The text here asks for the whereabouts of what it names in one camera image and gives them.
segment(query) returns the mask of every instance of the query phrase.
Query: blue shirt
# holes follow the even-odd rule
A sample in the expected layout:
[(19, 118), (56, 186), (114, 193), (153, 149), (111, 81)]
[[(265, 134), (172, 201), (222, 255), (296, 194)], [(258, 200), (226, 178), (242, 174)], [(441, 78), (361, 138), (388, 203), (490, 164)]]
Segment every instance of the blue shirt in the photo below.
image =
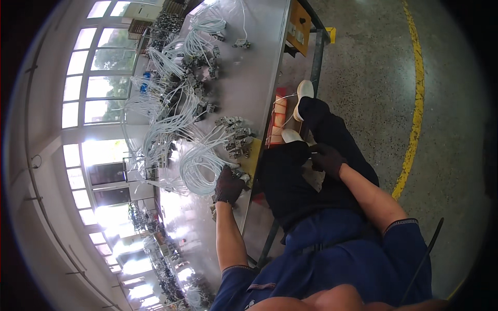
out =
[[(284, 254), (259, 274), (246, 266), (225, 269), (211, 310), (246, 310), (269, 297), (304, 299), (341, 284), (353, 285), (364, 303), (397, 307), (427, 250), (418, 222), (413, 218), (395, 221), (383, 237), (363, 234), (365, 225), (356, 213), (338, 208), (304, 219), (288, 234)], [(356, 238), (320, 251), (299, 252), (349, 237)], [(403, 304), (431, 298), (427, 257)]]

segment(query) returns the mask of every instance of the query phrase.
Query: workbench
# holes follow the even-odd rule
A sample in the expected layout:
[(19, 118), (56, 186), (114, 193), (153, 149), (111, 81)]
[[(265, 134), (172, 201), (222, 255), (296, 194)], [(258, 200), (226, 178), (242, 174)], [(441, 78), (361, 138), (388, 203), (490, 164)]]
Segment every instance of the workbench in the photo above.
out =
[[(308, 59), (313, 57), (311, 75), (306, 77), (313, 82), (316, 96), (323, 48), (326, 43), (330, 42), (330, 37), (309, 3), (306, 0), (297, 1), (311, 17), (314, 27), (311, 28), (310, 32), (316, 32), (315, 46), (311, 49), (314, 51), (314, 55), (311, 53), (307, 55)], [(244, 1), (245, 29), (247, 40), (250, 42), (250, 47), (244, 49), (232, 47), (237, 39), (243, 39), (246, 36), (241, 2), (239, 0), (218, 0), (216, 11), (227, 22), (226, 28), (222, 31), (225, 40), (223, 42), (213, 41), (207, 34), (202, 33), (202, 35), (213, 41), (213, 44), (216, 44), (220, 49), (219, 77), (216, 80), (211, 80), (207, 70), (196, 74), (197, 78), (204, 82), (209, 102), (218, 106), (216, 113), (208, 114), (204, 120), (195, 123), (203, 132), (211, 131), (214, 127), (214, 121), (221, 116), (240, 116), (249, 121), (252, 130), (256, 132), (256, 138), (262, 142), (265, 141), (275, 101), (278, 76), (281, 74), (280, 67), (286, 45), (291, 5), (292, 0)], [(190, 19), (200, 7), (203, 7), (203, 4), (186, 16), (180, 30), (181, 38), (190, 32)], [(292, 109), (293, 107), (287, 108), (287, 115), (292, 114)], [(308, 129), (301, 126), (301, 136), (306, 137), (307, 133)], [(177, 143), (180, 156), (188, 150), (188, 144), (188, 142)], [(264, 146), (261, 147), (258, 157), (261, 157), (263, 149)], [(219, 152), (219, 155), (228, 159), (226, 151)], [(169, 169), (174, 171), (175, 165), (169, 166)], [(254, 195), (251, 190), (243, 193), (236, 203), (237, 208), (234, 209), (234, 216), (242, 235), (244, 235), (246, 219)], [(208, 209), (209, 200), (210, 198), (205, 200), (195, 195), (189, 195), (186, 204), (204, 205), (205, 209)], [(256, 267), (261, 268), (265, 262), (277, 229), (278, 224), (274, 222), (260, 259), (255, 261), (249, 258), (249, 261)]]

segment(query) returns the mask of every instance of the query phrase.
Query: black work glove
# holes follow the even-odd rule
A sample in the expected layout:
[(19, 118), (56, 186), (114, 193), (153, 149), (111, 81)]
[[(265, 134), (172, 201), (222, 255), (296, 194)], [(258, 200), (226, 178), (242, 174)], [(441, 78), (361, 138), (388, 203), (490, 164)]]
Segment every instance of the black work glove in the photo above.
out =
[(216, 181), (216, 202), (227, 202), (234, 206), (245, 185), (246, 183), (235, 178), (230, 167), (225, 165)]
[(340, 180), (339, 169), (343, 163), (348, 163), (334, 147), (319, 143), (310, 147), (311, 161), (313, 162), (313, 170), (325, 171), (326, 174), (332, 176), (335, 180)]

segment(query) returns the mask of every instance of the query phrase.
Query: speckled floor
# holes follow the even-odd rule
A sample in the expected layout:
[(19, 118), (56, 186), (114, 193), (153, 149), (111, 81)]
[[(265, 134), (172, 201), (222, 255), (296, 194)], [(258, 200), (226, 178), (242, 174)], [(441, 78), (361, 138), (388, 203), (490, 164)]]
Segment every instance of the speckled floor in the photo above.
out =
[[(380, 186), (391, 193), (408, 147), (415, 100), (413, 49), (402, 2), (309, 2), (326, 27), (337, 29), (335, 44), (324, 49), (318, 97), (344, 119)], [(418, 149), (399, 202), (419, 220), (427, 242), (445, 218), (431, 260), (434, 296), (447, 298), (467, 276), (489, 214), (482, 172), (486, 98), (475, 57), (451, 17), (437, 1), (408, 4), (422, 47), (425, 103)], [(284, 56), (278, 86), (286, 87), (288, 95), (309, 78), (313, 40), (314, 34), (308, 58)], [(292, 109), (297, 99), (288, 100)], [(310, 183), (319, 185), (319, 178), (307, 174)], [(186, 260), (215, 291), (220, 282), (215, 223), (205, 205), (199, 201), (198, 207), (177, 210), (165, 203), (164, 213), (179, 214), (175, 226), (189, 228), (178, 236), (186, 238)], [(272, 221), (268, 207), (251, 205), (244, 235), (251, 257), (259, 257)], [(283, 252), (281, 237), (280, 231), (270, 256)]]

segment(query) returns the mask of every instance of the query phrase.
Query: black pants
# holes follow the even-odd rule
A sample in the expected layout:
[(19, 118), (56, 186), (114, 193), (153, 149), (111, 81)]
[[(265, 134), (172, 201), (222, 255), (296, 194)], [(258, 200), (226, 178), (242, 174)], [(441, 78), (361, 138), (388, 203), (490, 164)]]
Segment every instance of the black pants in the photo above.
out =
[[(377, 174), (363, 157), (344, 121), (330, 113), (326, 103), (303, 97), (299, 114), (317, 143), (336, 148), (348, 160), (349, 166), (378, 186)], [(309, 147), (303, 141), (283, 144), (263, 153), (258, 180), (273, 216), (284, 232), (322, 208), (351, 208), (364, 216), (343, 182), (325, 176), (318, 193), (304, 180), (302, 165), (310, 156)]]

